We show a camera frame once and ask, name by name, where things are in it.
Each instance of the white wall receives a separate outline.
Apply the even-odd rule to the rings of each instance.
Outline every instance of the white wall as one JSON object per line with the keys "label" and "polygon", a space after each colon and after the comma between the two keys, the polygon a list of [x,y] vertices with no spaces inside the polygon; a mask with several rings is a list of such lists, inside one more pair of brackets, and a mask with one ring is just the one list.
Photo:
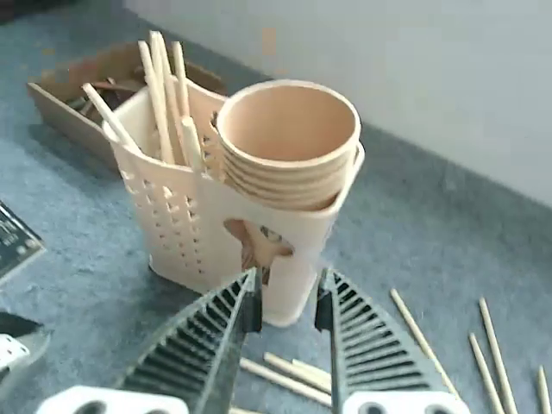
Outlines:
{"label": "white wall", "polygon": [[549,0],[126,3],[253,69],[333,87],[364,121],[552,206]]}

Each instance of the paper cup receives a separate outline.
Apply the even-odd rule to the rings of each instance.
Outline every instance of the paper cup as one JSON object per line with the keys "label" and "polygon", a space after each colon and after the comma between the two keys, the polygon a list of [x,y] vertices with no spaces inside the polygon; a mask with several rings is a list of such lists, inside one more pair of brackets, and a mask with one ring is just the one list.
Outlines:
{"label": "paper cup", "polygon": [[222,106],[224,147],[253,168],[317,169],[350,153],[361,132],[354,106],[321,85],[275,80],[249,86]]}

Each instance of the blue carpet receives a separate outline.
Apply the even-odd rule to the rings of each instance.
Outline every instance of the blue carpet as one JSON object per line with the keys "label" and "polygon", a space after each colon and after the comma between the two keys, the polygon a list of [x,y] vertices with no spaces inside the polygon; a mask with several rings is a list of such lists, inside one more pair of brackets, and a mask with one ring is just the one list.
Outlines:
{"label": "blue carpet", "polygon": [[[108,3],[0,26],[0,198],[47,244],[3,286],[0,305],[54,330],[40,369],[2,413],[34,412],[68,386],[109,386],[142,341],[195,297],[148,271],[120,180],[42,125],[26,95],[30,76],[147,35],[145,22]],[[231,91],[263,79],[197,45],[186,50]],[[538,413],[536,368],[552,373],[551,212],[377,130],[365,127],[362,140],[367,162],[327,259],[393,315],[388,292],[399,289],[472,413],[491,412],[467,341],[473,330],[489,355],[477,306],[486,296],[519,412]],[[313,329],[311,308],[289,329],[251,336],[244,354],[270,350],[328,368],[328,337]],[[328,412],[246,373],[235,401],[278,414]]]}

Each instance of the circuit board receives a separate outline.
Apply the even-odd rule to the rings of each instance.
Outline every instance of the circuit board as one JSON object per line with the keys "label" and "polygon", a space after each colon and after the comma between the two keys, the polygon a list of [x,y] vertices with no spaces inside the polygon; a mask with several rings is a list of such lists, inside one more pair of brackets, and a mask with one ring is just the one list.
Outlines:
{"label": "circuit board", "polygon": [[43,250],[42,239],[0,201],[0,284]]}

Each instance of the cup rim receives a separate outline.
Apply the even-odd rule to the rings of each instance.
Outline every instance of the cup rim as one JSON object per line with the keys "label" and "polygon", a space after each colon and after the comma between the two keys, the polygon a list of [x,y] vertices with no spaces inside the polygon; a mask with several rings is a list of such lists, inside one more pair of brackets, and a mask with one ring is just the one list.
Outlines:
{"label": "cup rim", "polygon": [[[282,160],[269,160],[266,158],[261,157],[255,157],[251,154],[248,154],[244,151],[241,151],[240,148],[238,148],[234,143],[228,141],[223,131],[223,125],[228,119],[228,113],[230,110],[233,109],[233,107],[243,98],[245,98],[248,95],[252,95],[258,91],[264,91],[266,89],[274,88],[274,87],[301,87],[301,88],[309,88],[309,89],[315,89],[318,91],[325,92],[329,95],[331,95],[333,98],[341,101],[343,104],[345,104],[351,113],[353,114],[354,119],[354,129],[351,133],[350,137],[341,145],[340,147],[334,149],[333,151],[321,155],[316,158],[311,158],[309,160],[299,160],[299,161],[282,161]],[[361,118],[358,114],[358,111],[354,107],[354,105],[346,99],[341,93],[334,91],[333,89],[330,89],[327,86],[323,86],[320,84],[316,84],[314,82],[309,82],[306,80],[296,80],[296,79],[277,79],[277,80],[268,80],[266,82],[260,82],[258,84],[247,86],[231,97],[229,97],[223,104],[221,110],[218,112],[218,116],[216,117],[216,130],[218,133],[218,136],[220,137],[220,142],[222,145],[224,145],[229,151],[233,152],[240,158],[247,160],[251,163],[255,164],[262,164],[264,167],[269,168],[275,168],[275,169],[299,169],[299,168],[306,168],[306,167],[313,167],[316,164],[323,164],[325,162],[329,162],[333,160],[336,157],[339,157],[343,153],[347,152],[351,145],[356,145],[356,142],[359,141],[361,136]]]}

